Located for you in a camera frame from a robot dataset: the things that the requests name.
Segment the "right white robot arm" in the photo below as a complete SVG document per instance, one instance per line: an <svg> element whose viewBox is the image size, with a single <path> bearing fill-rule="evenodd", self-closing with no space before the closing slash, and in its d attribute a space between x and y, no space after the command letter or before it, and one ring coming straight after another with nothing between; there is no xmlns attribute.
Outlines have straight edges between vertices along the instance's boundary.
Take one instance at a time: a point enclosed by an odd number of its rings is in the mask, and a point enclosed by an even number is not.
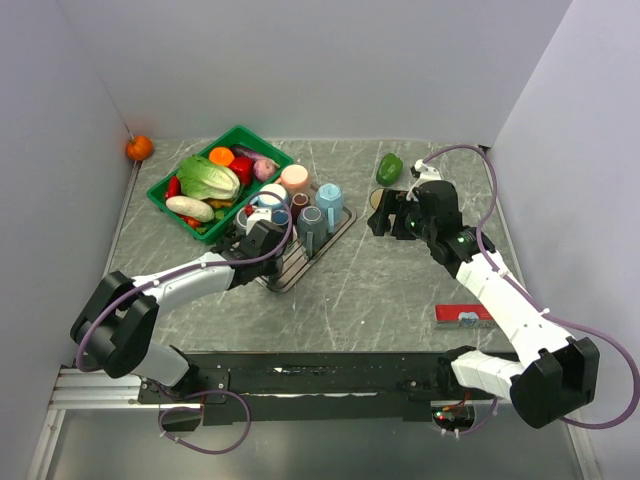
<svg viewBox="0 0 640 480"><path fill-rule="evenodd" d="M381 189L367 224L376 236L424 241L431 257L488 311L517 354L514 361L472 347L444 355L439 391L459 398L477 389L508 400L531 427L541 428L594 400L600 353L552 324L517 290L500 253L463 222L455 187L428 181L410 191Z"/></svg>

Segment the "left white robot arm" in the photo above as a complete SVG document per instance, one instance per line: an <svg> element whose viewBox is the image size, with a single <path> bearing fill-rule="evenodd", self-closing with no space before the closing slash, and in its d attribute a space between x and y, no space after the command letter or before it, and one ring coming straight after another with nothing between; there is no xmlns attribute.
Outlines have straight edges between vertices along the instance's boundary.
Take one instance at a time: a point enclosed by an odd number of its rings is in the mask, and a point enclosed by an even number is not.
<svg viewBox="0 0 640 480"><path fill-rule="evenodd" d="M174 401L191 399L198 388L197 367L178 349L152 340L157 319L273 273L289 233L288 227L260 220L228 248L213 248L163 272L133 278L109 273L70 329L78 346L77 368L102 370L114 379L135 374L162 384Z"/></svg>

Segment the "cream mug black handle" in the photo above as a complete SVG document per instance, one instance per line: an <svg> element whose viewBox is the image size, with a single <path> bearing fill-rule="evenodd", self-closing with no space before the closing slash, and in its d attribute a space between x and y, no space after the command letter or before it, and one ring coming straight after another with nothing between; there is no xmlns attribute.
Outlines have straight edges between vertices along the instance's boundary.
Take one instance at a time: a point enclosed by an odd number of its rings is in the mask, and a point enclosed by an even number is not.
<svg viewBox="0 0 640 480"><path fill-rule="evenodd" d="M385 188L376 189L370 194L369 204L373 211L376 211L379 208L379 206L384 200L385 194L386 194Z"/></svg>

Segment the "grey blue faceted mug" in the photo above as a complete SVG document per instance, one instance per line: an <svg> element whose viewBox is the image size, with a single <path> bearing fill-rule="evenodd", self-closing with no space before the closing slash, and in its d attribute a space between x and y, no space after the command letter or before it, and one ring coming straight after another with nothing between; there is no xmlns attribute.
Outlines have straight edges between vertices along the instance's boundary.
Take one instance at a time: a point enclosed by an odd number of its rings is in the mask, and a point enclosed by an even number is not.
<svg viewBox="0 0 640 480"><path fill-rule="evenodd" d="M316 206L307 206L297 218L297 234L308 259L312 259L328 241L328 222Z"/></svg>

